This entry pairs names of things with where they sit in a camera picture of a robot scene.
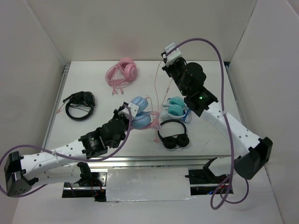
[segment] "white table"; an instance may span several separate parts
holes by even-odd
[[[115,62],[72,62],[64,86],[62,99],[77,91],[91,91],[96,97],[96,111],[84,122],[70,120],[64,111],[54,121],[47,148],[65,145],[89,131],[106,123],[112,118],[113,110],[129,102],[135,96],[151,96],[154,108],[157,107],[154,91],[154,77],[159,62],[136,62],[139,69],[138,79],[124,89],[124,95],[113,95],[104,75]],[[205,87],[215,96],[220,97],[220,66],[218,62],[198,62],[207,75]],[[164,97],[170,79],[159,71],[157,88],[160,99]],[[173,84],[169,97],[179,96]],[[226,110],[240,120],[233,93],[225,73]],[[173,127],[163,129],[164,134],[172,134]],[[153,130],[134,130],[125,145],[117,154],[120,159],[142,157],[212,157],[229,155],[229,144],[224,137],[204,120],[193,114],[193,120],[187,124],[190,146],[175,152],[167,151],[162,144],[153,142]],[[245,193],[245,182],[238,175],[233,181],[234,194],[230,200],[238,200]],[[260,172],[250,181],[250,194],[239,205],[224,204],[214,211],[209,206],[210,196],[197,196],[187,201],[138,202],[138,203],[96,203],[92,198],[61,198],[63,184],[52,184],[25,198],[20,198],[15,212],[14,224],[35,223],[282,223],[278,207],[265,172]]]

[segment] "pink ear cup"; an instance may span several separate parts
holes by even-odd
[[[118,78],[117,71],[120,71],[124,78]],[[106,82],[113,87],[112,95],[118,94],[116,89],[120,89],[123,94],[122,87],[129,84],[137,77],[136,64],[131,58],[124,57],[116,65],[111,67],[106,73]]]

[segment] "black headband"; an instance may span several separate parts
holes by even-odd
[[[90,94],[89,97],[92,97],[92,99],[87,100],[85,98],[85,94]],[[83,120],[88,119],[93,114],[95,103],[94,103],[94,96],[91,92],[80,91],[80,92],[71,94],[68,98],[64,99],[63,102],[66,102],[67,100],[69,100],[69,101],[65,105],[65,113],[72,120],[83,121]],[[71,106],[72,104],[90,107],[90,110],[89,110],[88,114],[86,114],[85,116],[76,118],[76,117],[73,117],[69,112],[69,109],[70,109],[70,107],[72,107]]]
[[[182,121],[180,121],[180,120],[176,120],[176,119],[166,120],[166,121],[163,121],[163,122],[160,124],[160,126],[162,126],[162,125],[164,125],[164,124],[167,124],[167,123],[171,123],[171,122],[176,122],[176,123],[181,124],[181,126],[183,126],[183,128],[184,128],[184,134],[187,134],[187,128],[186,128],[186,126],[185,126],[185,124],[184,124]],[[162,140],[163,137],[160,135],[159,130],[158,130],[157,132],[158,132],[158,136],[159,136],[159,138]]]

